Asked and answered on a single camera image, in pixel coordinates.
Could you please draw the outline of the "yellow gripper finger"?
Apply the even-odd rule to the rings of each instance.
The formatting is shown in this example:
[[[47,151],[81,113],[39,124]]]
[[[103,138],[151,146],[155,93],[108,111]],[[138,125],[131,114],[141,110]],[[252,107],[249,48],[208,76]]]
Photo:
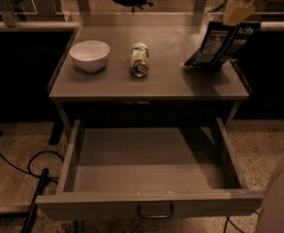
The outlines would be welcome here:
[[[254,1],[253,0],[237,0],[236,8],[234,11],[234,16],[236,17],[236,24],[228,24],[235,26],[240,22],[244,21],[255,11]]]
[[[222,20],[224,24],[236,24],[236,17],[234,11],[236,8],[237,0],[227,0]]]

